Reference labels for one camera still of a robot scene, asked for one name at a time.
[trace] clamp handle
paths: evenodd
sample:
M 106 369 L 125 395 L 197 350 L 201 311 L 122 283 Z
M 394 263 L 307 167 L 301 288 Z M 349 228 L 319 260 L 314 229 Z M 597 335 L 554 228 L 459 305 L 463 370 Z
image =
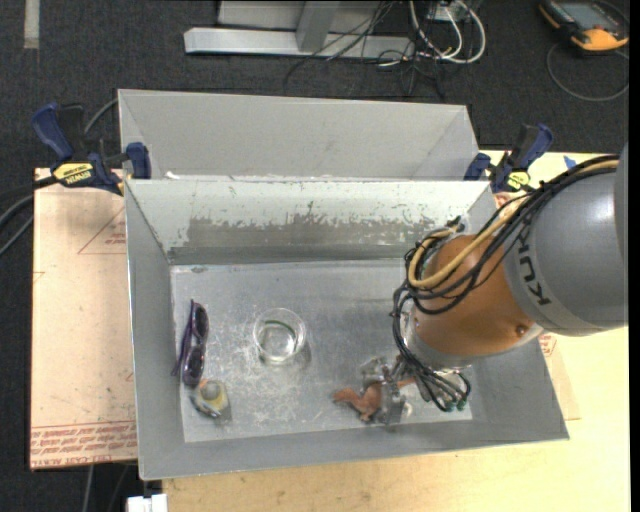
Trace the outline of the clamp handle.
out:
M 40 140 L 55 151 L 58 162 L 64 162 L 73 157 L 74 149 L 58 124 L 57 111 L 58 104 L 55 101 L 47 103 L 33 114 L 31 126 Z

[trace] blue clamp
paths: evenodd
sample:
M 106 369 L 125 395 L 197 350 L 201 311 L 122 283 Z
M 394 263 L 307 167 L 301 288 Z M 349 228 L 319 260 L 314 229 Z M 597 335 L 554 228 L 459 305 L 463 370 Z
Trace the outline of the blue clamp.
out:
M 528 185 L 528 169 L 553 144 L 553 134 L 544 124 L 523 125 L 511 152 L 505 151 L 500 163 L 492 168 L 491 190 L 515 192 Z
M 31 125 L 36 134 L 57 156 L 50 168 L 53 180 L 51 183 L 61 183 L 66 187 L 95 187 L 122 194 L 122 180 L 111 171 L 110 166 L 125 160 L 131 160 L 134 178 L 151 177 L 148 151 L 140 142 L 129 144 L 126 153 L 109 158 L 97 152 L 85 152 L 85 141 L 81 135 L 83 114 L 79 105 L 61 108 L 56 102 L 51 102 L 31 117 Z M 65 133 L 63 127 L 69 130 L 68 133 Z

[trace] yellow cable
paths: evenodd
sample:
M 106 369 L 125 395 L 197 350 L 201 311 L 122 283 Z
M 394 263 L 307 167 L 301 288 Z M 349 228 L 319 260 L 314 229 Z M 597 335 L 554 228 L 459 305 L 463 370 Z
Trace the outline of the yellow cable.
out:
M 597 169 L 609 169 L 617 166 L 618 166 L 618 160 L 607 160 L 606 162 L 600 162 L 600 163 L 585 167 L 584 169 L 581 169 L 580 171 L 578 171 L 577 174 L 581 174 L 587 171 L 595 171 Z M 418 249 L 416 249 L 416 252 L 413 255 L 413 258 L 411 258 L 411 262 L 409 263 L 409 270 L 407 271 L 407 274 L 408 274 L 407 279 L 409 281 L 409 284 L 411 284 L 411 286 L 413 286 L 414 288 L 422 288 L 422 289 L 428 289 L 428 288 L 433 288 L 434 286 L 437 286 L 451 272 L 457 269 L 458 266 L 465 260 L 465 258 L 469 256 L 469 254 L 471 254 L 471 252 L 474 249 L 476 249 L 476 247 L 478 247 L 482 242 L 484 242 L 489 236 L 491 236 L 500 227 L 502 227 L 507 222 L 509 222 L 514 214 L 515 214 L 515 209 L 514 211 L 510 212 L 508 215 L 505 215 L 504 217 L 500 217 L 487 230 L 483 231 L 476 238 L 474 238 L 473 242 L 471 242 L 467 247 L 465 247 L 460 254 L 458 254 L 446 266 L 441 268 L 438 272 L 436 272 L 432 276 L 429 276 L 425 279 L 416 279 L 414 277 L 416 273 L 416 267 L 418 266 L 418 261 L 420 261 L 422 254 L 431 246 L 431 244 L 434 242 L 434 239 L 446 238 L 450 236 L 452 233 L 454 233 L 455 230 L 448 228 L 448 229 L 443 229 L 442 232 L 435 233 L 434 235 L 429 237 L 427 240 L 425 240 L 420 245 L 420 247 L 418 247 Z

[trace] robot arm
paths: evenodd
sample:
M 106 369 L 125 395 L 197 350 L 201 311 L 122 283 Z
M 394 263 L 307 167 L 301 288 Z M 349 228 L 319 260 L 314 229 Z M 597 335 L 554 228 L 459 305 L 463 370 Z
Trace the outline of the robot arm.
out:
M 456 219 L 407 253 L 392 311 L 400 355 L 393 368 L 368 370 L 379 389 L 367 418 L 382 411 L 382 421 L 398 420 L 399 382 L 415 382 L 441 410 L 461 409 L 471 392 L 462 370 L 479 359 L 543 331 L 582 336 L 625 325 L 627 151 L 528 190 L 475 234 L 460 234 Z M 363 389 L 352 398 L 367 398 Z M 334 400 L 356 406 L 340 393 Z

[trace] glass cup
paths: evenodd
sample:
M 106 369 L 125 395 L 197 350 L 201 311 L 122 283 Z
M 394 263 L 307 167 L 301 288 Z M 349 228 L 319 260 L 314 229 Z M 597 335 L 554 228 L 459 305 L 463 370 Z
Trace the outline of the glass cup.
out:
M 300 353 L 306 343 L 304 322 L 288 309 L 269 309 L 256 319 L 253 341 L 263 362 L 289 362 Z

